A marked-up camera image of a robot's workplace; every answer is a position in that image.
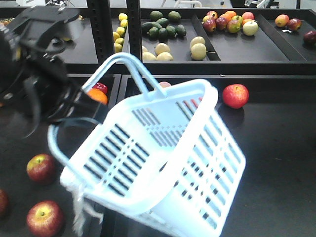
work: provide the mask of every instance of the basket handle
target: basket handle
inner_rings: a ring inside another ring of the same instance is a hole
[[[149,90],[147,89],[140,73],[146,79],[146,81],[159,93],[161,98],[166,98],[167,94],[165,90],[159,85],[154,76],[148,71],[144,64],[136,58],[134,55],[129,53],[115,53],[107,58],[102,65],[95,71],[95,73],[87,80],[87,82],[82,86],[84,92],[88,92],[96,82],[105,74],[105,72],[117,62],[124,63],[128,70],[130,71],[136,85],[138,86],[141,93],[144,94],[148,101],[152,101],[149,95]]]
[[[60,121],[65,121],[65,126],[67,126],[67,120],[71,119],[72,120],[72,124],[76,124],[75,122],[75,118],[66,118],[64,120],[60,120]],[[96,120],[92,119],[92,118],[86,118],[86,117],[81,117],[81,118],[77,118],[78,121],[86,121],[86,122],[90,122],[93,124],[96,124]],[[60,148],[58,147],[58,143],[57,143],[57,137],[58,137],[58,130],[59,130],[59,124],[51,124],[48,127],[48,131],[47,131],[47,142],[48,142],[48,147],[50,152],[52,153],[52,155],[64,166],[64,167],[68,167],[73,174],[76,176],[76,178],[78,178],[83,184],[87,184],[91,187],[93,187],[93,183],[90,182],[87,179],[84,179],[82,177],[82,175],[80,174],[80,171],[72,164],[69,162],[69,158],[60,150]]]

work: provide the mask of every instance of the metal rack post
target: metal rack post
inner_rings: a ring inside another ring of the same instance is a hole
[[[109,0],[87,0],[98,63],[114,53],[112,17]]]
[[[142,60],[141,11],[139,0],[126,0],[130,53]]]

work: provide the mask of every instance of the white basket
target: white basket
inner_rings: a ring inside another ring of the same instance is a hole
[[[50,127],[51,151],[66,166],[62,185],[84,184],[88,199],[168,235],[218,237],[245,158],[214,109],[216,88],[203,79],[162,88],[134,56],[119,53],[83,89],[118,61],[142,94],[115,105],[70,161],[52,139],[58,128]]]

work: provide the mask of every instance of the lemon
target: lemon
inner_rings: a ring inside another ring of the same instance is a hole
[[[121,26],[121,27],[126,28],[126,27],[127,27],[127,25],[128,25],[128,21],[127,21],[127,20],[125,20],[125,19],[123,19],[123,20],[120,22],[120,26]]]
[[[156,59],[161,61],[172,61],[173,57],[169,52],[162,52],[157,56]]]
[[[119,34],[113,31],[113,41],[115,42],[118,38],[120,38]]]
[[[118,15],[118,19],[119,19],[119,21],[127,20],[127,15],[125,13],[120,13]]]
[[[125,34],[125,28],[122,26],[117,27],[117,33],[119,34],[121,38],[123,38]]]
[[[114,43],[119,43],[120,45],[123,46],[123,44],[124,44],[124,39],[123,39],[123,38],[118,38]]]
[[[115,53],[122,52],[122,48],[123,48],[123,46],[120,45],[119,43],[114,43],[114,52]]]
[[[203,60],[206,57],[206,47],[202,43],[196,43],[190,49],[191,57],[194,60]]]
[[[155,47],[155,53],[156,53],[156,55],[159,55],[159,54],[161,54],[161,53],[163,53],[163,52],[168,52],[168,53],[170,53],[170,48],[169,48],[169,46],[168,46],[167,44],[165,44],[165,43],[159,43],[159,44],[157,44],[156,47]]]
[[[156,57],[150,52],[143,52],[143,60],[144,61],[156,60]]]
[[[148,52],[148,49],[145,46],[142,46],[143,53]]]
[[[196,43],[202,43],[205,44],[205,39],[201,36],[197,36],[195,38],[193,38],[190,42],[190,49],[192,48],[193,45],[195,45]]]

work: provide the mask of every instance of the red apple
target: red apple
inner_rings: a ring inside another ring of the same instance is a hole
[[[228,21],[224,17],[218,17],[215,20],[215,23],[216,23],[216,29],[222,31],[222,30],[224,30],[226,28]]]
[[[56,178],[55,159],[48,154],[36,155],[28,162],[26,172],[34,182],[50,184]]]
[[[214,19],[209,19],[203,23],[203,28],[207,32],[214,32],[216,30],[216,23]]]
[[[5,190],[0,189],[0,218],[6,216],[9,211],[9,197]]]
[[[316,43],[316,31],[308,31],[303,36],[303,41],[307,45],[314,45]]]
[[[285,14],[281,14],[281,15],[277,16],[277,18],[275,19],[276,26],[278,26],[278,27],[286,26],[289,19],[290,18],[288,17],[288,15],[285,15]]]
[[[248,102],[249,91],[242,84],[232,84],[223,90],[222,96],[226,105],[234,109],[239,109]]]
[[[241,16],[243,19],[251,19],[251,20],[255,19],[255,16],[250,11],[244,12],[243,15],[241,15]]]
[[[218,17],[217,12],[216,11],[209,11],[206,15],[208,16],[212,16],[214,19],[216,19]]]
[[[30,232],[36,237],[52,237],[60,232],[65,224],[65,217],[56,202],[45,200],[30,209],[26,222]]]
[[[302,22],[298,18],[293,18],[289,20],[286,27],[291,31],[298,31],[301,28]]]
[[[108,87],[100,82],[97,82],[93,88],[101,90],[104,94],[108,93]]]

